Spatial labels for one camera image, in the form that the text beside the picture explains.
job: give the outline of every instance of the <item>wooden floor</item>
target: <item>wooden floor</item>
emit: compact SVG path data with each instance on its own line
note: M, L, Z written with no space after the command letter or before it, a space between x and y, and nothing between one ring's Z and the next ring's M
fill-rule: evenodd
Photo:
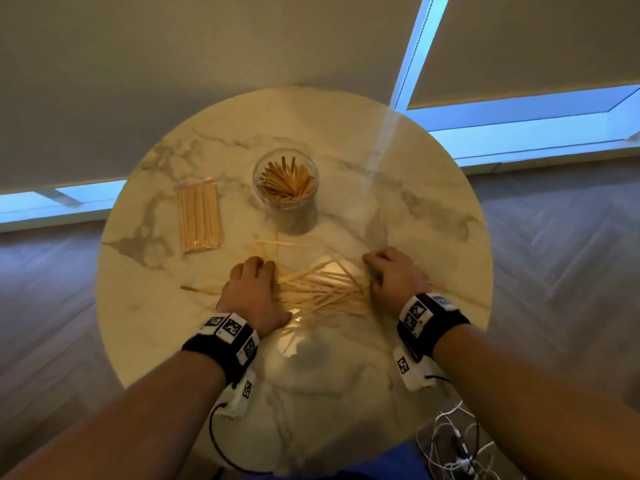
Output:
M640 158L471 178L492 234L489 333L640 411ZM0 234L0 476L109 401L102 223Z

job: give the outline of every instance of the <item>clear glass container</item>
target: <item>clear glass container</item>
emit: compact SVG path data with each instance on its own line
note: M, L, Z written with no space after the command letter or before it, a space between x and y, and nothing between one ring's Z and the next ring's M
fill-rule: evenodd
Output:
M269 162L282 165L282 157L288 164L293 157L296 165L307 167L309 175L314 178L314 186L304 197L293 202L279 202L269 198L262 191L260 176ZM317 222L316 193L320 185L318 168L309 156L295 148L276 148L258 160L253 169L253 190L258 198L267 206L277 229L291 235L300 235L311 230Z

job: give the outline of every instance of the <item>round marble table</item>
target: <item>round marble table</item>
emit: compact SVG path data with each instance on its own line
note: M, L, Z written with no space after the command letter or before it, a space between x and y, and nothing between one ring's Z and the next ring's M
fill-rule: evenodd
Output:
M171 131L140 162L115 204L102 236L95 294L102 339L124 386L179 350L211 313L216 297L181 285L223 284L230 268L250 255L253 233L274 238L274 224L252 189L252 170L276 148L306 153L320 172L318 222L302 239L332 243L350 257L395 246L471 322L487 327L493 277L483 213L436 140L361 96L264 89L215 104ZM183 256L173 188L201 177L219 178L225 247ZM318 257L313 248L280 250L293 271ZM222 448L244 468L336 470L399 444L437 411L437 388L410 393L404 387L392 357L399 342L391 319L383 331L373 317L325 323L297 332L295 347L285 353L277 332L265 339L252 364L258 380L245 417L216 417ZM216 458L205 431L195 452Z

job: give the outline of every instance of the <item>wristband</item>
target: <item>wristband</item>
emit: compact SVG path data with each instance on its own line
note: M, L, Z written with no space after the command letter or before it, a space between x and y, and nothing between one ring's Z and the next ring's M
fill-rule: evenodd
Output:
M235 313L214 314L182 350L199 352L215 360L225 371L227 385L238 383L253 361L258 333Z
M416 362L427 355L442 336L457 325L469 324L466 316L437 293L420 293L407 301L400 313L398 334Z

